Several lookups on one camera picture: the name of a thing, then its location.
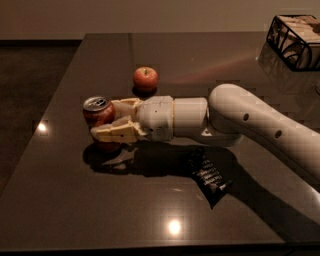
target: red apple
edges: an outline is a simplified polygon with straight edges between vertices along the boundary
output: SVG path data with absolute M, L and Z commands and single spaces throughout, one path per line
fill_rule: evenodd
M 139 92 L 149 93 L 156 89 L 159 76 L 151 67 L 139 67 L 133 73 L 134 88 Z

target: floor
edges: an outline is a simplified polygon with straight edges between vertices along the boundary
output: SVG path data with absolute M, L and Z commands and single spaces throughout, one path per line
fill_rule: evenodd
M 0 196 L 79 44 L 0 42 Z

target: table surface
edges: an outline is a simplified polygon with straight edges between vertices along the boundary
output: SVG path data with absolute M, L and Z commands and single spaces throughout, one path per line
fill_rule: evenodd
M 156 95 L 207 97 L 231 82 L 319 131 L 320 73 L 291 72 L 265 40 L 262 32 L 86 35 L 43 115 L 47 131 L 36 130 L 0 198 L 0 250 L 319 244 L 320 194 L 254 141 L 205 148 L 234 181 L 211 209 L 181 160 L 196 145 L 141 141 L 123 149 L 133 157 L 123 173 L 110 173 L 82 115 L 90 96 L 135 97 L 132 73 L 149 65 L 160 74 Z

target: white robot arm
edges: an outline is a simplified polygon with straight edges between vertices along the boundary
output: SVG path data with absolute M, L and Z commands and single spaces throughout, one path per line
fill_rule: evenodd
M 174 142 L 189 138 L 204 145 L 228 147 L 245 135 L 285 161 L 308 183 L 320 183 L 320 134 L 239 86 L 219 85 L 208 100 L 154 96 L 113 103 L 118 113 L 114 123 L 91 130 L 99 141 Z

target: soda can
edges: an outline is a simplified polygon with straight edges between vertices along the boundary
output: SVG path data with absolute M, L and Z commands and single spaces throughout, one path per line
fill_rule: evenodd
M 112 123 L 115 119 L 116 111 L 113 103 L 106 97 L 93 96 L 86 99 L 83 103 L 83 116 L 89 130 L 103 124 Z M 114 152 L 120 148 L 121 143 L 101 142 L 93 138 L 98 149 L 103 152 Z

